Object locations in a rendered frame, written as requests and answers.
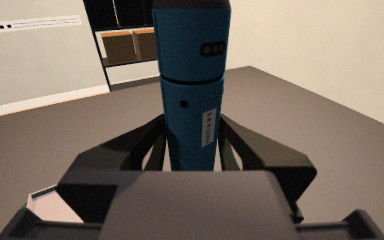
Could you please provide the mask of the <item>blue nut driver barrel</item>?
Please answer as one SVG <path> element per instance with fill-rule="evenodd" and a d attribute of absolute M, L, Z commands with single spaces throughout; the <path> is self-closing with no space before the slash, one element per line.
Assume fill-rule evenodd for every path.
<path fill-rule="evenodd" d="M 154 0 L 171 171 L 214 171 L 231 21 L 229 0 Z"/>

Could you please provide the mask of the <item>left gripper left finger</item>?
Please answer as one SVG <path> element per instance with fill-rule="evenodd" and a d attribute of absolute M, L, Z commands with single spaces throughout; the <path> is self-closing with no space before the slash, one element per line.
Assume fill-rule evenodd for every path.
<path fill-rule="evenodd" d="M 162 113 L 143 126 L 79 153 L 68 169 L 117 168 L 120 171 L 162 171 L 166 141 L 165 117 Z M 149 160 L 142 170 L 143 159 L 152 146 Z"/>

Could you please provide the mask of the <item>beige rectangular tray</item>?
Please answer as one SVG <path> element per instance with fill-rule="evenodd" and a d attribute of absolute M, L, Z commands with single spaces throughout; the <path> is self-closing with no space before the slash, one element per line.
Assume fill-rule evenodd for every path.
<path fill-rule="evenodd" d="M 49 221 L 83 222 L 55 191 L 56 185 L 29 194 L 26 208 Z"/>

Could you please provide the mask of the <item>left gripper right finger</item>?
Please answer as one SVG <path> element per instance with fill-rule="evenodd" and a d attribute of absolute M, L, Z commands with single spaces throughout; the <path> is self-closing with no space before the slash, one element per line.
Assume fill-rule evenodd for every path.
<path fill-rule="evenodd" d="M 233 147 L 241 158 L 242 171 L 275 174 L 287 202 L 297 202 L 317 175 L 306 154 L 243 127 L 222 113 L 218 147 L 222 171 L 241 171 Z"/>

